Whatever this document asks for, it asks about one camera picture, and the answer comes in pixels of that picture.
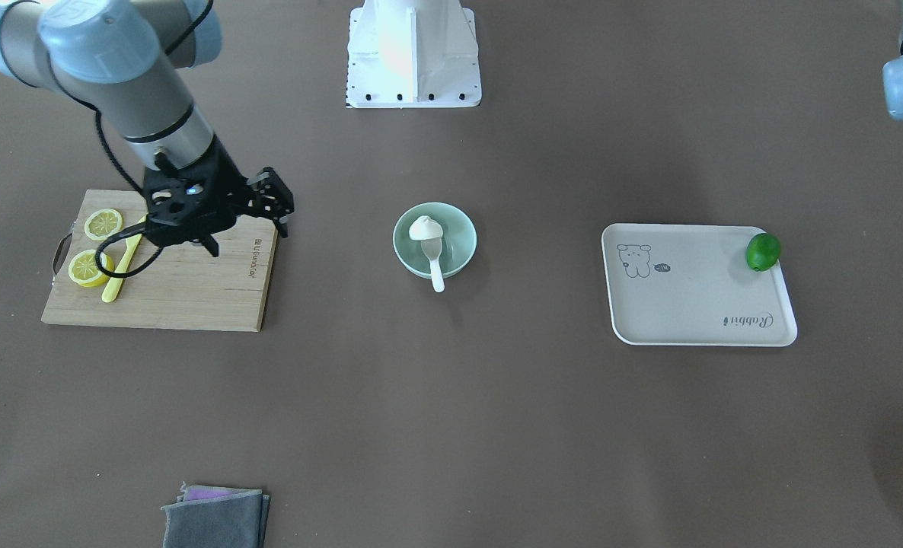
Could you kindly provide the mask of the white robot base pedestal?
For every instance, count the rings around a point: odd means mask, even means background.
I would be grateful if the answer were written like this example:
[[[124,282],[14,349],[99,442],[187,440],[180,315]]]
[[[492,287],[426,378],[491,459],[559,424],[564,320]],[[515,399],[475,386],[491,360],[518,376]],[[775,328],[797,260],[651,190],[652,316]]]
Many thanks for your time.
[[[475,14],[458,1],[365,1],[349,13],[347,53],[349,108],[482,101]]]

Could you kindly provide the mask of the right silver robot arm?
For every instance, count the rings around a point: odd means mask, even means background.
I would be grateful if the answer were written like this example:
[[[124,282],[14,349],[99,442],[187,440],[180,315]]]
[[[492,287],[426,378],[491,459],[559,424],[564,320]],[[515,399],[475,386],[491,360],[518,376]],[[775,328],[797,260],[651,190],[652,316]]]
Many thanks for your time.
[[[211,1],[0,1],[0,72],[110,122],[145,164],[145,238],[212,256],[214,235],[239,216],[269,219],[285,237],[295,208],[271,167],[239,173],[177,73],[221,48]]]

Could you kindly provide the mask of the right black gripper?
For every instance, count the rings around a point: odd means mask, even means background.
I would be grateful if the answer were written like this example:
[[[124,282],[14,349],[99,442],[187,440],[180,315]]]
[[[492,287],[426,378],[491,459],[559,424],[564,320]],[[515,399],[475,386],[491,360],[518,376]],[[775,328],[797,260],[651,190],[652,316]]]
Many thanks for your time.
[[[221,252],[213,235],[232,228],[239,215],[267,218],[287,238],[295,211],[294,195],[273,167],[248,180],[217,136],[186,167],[174,165],[165,149],[157,150],[155,169],[145,170],[142,195],[148,208],[145,239],[159,247],[195,241],[215,259]]]

